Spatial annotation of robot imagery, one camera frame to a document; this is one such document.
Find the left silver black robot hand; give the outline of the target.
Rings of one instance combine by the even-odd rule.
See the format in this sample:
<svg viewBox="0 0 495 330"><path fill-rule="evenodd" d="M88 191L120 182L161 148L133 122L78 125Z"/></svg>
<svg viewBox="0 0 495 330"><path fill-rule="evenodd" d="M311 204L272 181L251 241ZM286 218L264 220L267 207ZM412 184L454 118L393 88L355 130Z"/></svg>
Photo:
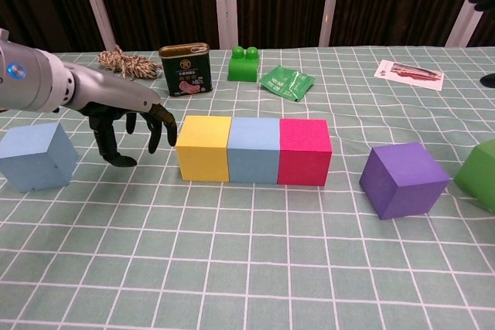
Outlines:
<svg viewBox="0 0 495 330"><path fill-rule="evenodd" d="M118 152L113 122L126 117L126 131L134 132L136 116L141 115L150 130L148 152L155 153L162 129L167 140L176 145L178 129L173 115L161 105L160 96L151 88L126 80L113 73L96 71L76 63L65 62L74 81L73 96L65 107L89 118L101 157L115 167L133 167L136 160Z"/></svg>

